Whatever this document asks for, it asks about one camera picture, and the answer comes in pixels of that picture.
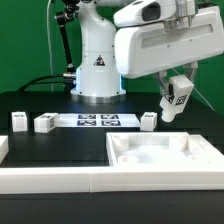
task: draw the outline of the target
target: white plastic tray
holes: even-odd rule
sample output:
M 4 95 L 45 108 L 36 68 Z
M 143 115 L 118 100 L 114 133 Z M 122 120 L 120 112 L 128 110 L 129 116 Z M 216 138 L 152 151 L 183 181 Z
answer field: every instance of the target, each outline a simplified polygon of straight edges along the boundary
M 0 194 L 224 189 L 223 155 L 200 135 L 107 133 L 107 151 L 109 167 L 1 168 Z M 137 161 L 118 162 L 127 155 Z

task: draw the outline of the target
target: green wall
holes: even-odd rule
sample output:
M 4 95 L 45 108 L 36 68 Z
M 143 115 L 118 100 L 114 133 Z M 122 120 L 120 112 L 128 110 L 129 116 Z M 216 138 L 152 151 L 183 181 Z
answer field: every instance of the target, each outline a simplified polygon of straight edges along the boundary
M 224 19 L 224 1 L 213 0 L 221 7 Z M 14 91 L 28 81 L 50 74 L 47 43 L 46 9 L 48 0 L 7 0 L 0 5 L 0 92 Z M 51 5 L 51 35 L 54 74 L 66 70 L 61 37 L 54 15 L 63 9 L 60 0 Z M 99 13 L 112 20 L 117 9 L 103 8 Z M 76 67 L 81 63 L 81 31 L 79 22 L 68 24 L 68 36 Z M 196 88 L 208 99 L 215 110 L 224 115 L 224 55 L 203 60 L 195 78 Z M 157 92 L 155 81 L 146 76 L 135 80 L 123 79 L 129 91 Z M 62 90 L 62 85 L 54 85 Z M 52 90 L 52 86 L 33 86 L 29 90 Z

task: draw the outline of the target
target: warning label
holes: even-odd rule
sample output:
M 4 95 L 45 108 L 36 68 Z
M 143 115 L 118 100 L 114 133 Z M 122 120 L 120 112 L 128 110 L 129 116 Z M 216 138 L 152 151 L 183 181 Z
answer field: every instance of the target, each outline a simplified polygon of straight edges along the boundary
M 105 66 L 105 63 L 103 61 L 103 58 L 101 55 L 97 58 L 96 62 L 94 63 L 95 66 Z

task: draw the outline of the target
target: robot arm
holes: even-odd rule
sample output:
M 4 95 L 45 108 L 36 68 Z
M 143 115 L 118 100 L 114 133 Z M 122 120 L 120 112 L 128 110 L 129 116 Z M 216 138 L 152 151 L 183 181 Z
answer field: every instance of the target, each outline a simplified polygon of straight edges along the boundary
M 127 78 L 154 74 L 163 96 L 162 118 L 170 122 L 183 111 L 191 94 L 197 61 L 224 51 L 219 8 L 203 8 L 201 3 L 198 10 L 196 0 L 63 2 L 65 21 L 71 21 L 80 8 L 83 61 L 76 70 L 77 86 L 71 91 L 76 100 L 114 102 L 125 93 L 120 74 Z M 117 33 L 112 23 L 97 14 L 97 6 L 125 6 L 114 15 L 115 24 L 121 27 Z M 166 71 L 177 66 L 184 66 L 186 73 L 167 81 Z
M 154 74 L 162 87 L 162 119 L 172 121 L 194 87 L 197 61 L 224 51 L 219 8 L 197 10 L 194 0 L 137 0 L 114 21 L 122 27 L 115 37 L 118 71 L 127 78 Z M 166 82 L 166 70 L 177 66 L 186 73 Z

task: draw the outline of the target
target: black table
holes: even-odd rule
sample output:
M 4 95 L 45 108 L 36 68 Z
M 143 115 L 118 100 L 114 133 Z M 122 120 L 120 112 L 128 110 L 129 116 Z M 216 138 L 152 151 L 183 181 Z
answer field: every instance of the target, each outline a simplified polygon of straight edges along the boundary
M 123 102 L 90 105 L 74 102 L 60 92 L 7 92 L 0 94 L 0 135 L 9 135 L 11 144 L 18 146 L 16 140 L 22 134 L 10 131 L 10 113 L 26 111 L 32 116 L 44 112 L 58 113 L 135 113 L 140 119 L 146 111 L 158 113 L 158 132 L 188 132 L 200 134 L 224 153 L 224 118 L 191 98 L 183 114 L 176 116 L 171 123 L 163 122 L 161 97 L 153 93 L 128 93 Z M 136 128 L 93 128 L 77 130 L 63 129 L 64 137 L 77 135 L 76 148 L 82 136 L 92 136 L 90 143 L 100 151 L 88 151 L 92 157 L 82 157 L 79 151 L 64 156 L 63 162 L 58 157 L 37 154 L 38 138 L 29 124 L 29 131 L 22 135 L 24 142 L 34 141 L 35 156 L 10 151 L 1 167 L 36 167 L 36 166 L 98 166 L 108 165 L 105 154 L 105 135 L 108 131 L 139 131 Z M 62 132 L 55 129 L 44 137 L 49 144 L 57 136 L 57 144 L 62 144 Z M 113 193 L 71 193 L 71 194 L 36 194 L 36 195 L 0 195 L 1 223 L 223 223 L 224 191 L 158 191 L 158 192 L 113 192 Z

